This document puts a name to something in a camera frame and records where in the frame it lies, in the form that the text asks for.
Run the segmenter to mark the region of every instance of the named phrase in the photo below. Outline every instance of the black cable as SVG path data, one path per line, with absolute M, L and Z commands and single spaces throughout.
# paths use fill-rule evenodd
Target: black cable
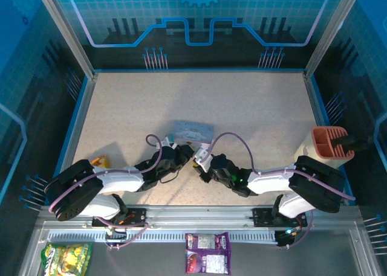
M 180 170 L 177 171 L 177 174 L 176 174 L 176 176 L 174 178 L 168 179 L 167 181 L 164 181 L 164 182 L 160 180 L 160 183 L 161 184 L 167 184 L 168 182 L 174 181 L 179 176 L 179 172 L 180 172 Z

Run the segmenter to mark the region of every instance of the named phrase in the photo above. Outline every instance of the orange container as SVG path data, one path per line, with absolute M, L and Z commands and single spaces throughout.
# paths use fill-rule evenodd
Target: orange container
M 348 132 L 342 127 L 315 127 L 307 135 L 297 152 L 294 154 L 294 159 L 297 160 L 298 156 L 307 155 L 324 164 L 338 168 L 354 158 L 355 153 L 352 150 L 345 153 L 340 144 L 333 148 L 331 140 L 347 135 Z

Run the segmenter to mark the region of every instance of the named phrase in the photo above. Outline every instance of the gray floor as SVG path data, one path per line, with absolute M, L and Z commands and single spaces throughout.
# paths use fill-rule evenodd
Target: gray floor
M 213 124 L 215 135 L 236 132 L 260 169 L 294 162 L 293 154 L 316 125 L 301 73 L 99 74 L 75 161 L 106 154 L 120 168 L 149 159 L 156 150 L 145 136 L 165 136 L 174 120 Z M 250 168 L 236 138 L 219 141 L 214 154 L 220 153 Z M 264 205 L 276 197 L 242 198 L 217 182 L 205 184 L 188 165 L 173 182 L 123 195 L 127 204 L 152 205 Z
M 311 232 L 287 251 L 276 246 L 232 244 L 233 276 L 342 276 L 360 275 L 345 234 Z M 120 251 L 94 245 L 87 275 L 183 276 L 184 243 L 134 243 Z

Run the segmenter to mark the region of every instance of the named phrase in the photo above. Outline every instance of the speckled table surface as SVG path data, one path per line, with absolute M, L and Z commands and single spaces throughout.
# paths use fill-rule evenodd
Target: speckled table surface
M 74 162 L 106 154 L 112 167 L 135 165 L 156 151 L 145 143 L 145 136 L 164 137 L 174 120 L 212 124 L 215 136 L 237 133 L 249 144 L 259 169 L 294 162 L 295 151 L 316 125 L 301 73 L 103 73 Z M 248 153 L 236 138 L 225 136 L 213 153 L 224 153 L 236 166 L 250 168 Z M 217 182 L 205 184 L 188 164 L 176 180 L 146 192 L 125 193 L 123 200 L 153 205 L 267 205 L 276 196 L 240 197 Z

